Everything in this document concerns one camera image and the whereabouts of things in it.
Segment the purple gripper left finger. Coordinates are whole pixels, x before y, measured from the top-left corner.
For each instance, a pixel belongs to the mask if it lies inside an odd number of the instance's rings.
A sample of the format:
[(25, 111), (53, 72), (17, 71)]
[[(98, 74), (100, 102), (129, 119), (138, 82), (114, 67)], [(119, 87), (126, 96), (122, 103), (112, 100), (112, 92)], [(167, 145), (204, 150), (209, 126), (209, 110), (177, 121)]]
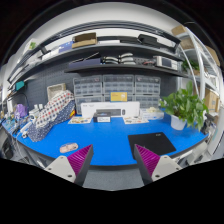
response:
[(45, 171), (82, 186), (93, 154), (93, 145), (88, 145), (68, 157), (59, 156), (45, 168)]

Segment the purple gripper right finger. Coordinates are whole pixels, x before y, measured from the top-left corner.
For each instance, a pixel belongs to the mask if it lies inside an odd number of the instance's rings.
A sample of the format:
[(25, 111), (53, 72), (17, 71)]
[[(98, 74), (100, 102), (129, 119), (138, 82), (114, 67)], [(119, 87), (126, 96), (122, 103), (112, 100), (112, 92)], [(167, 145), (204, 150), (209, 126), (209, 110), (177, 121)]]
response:
[(145, 185), (181, 170), (168, 155), (159, 156), (137, 144), (134, 145), (134, 156)]

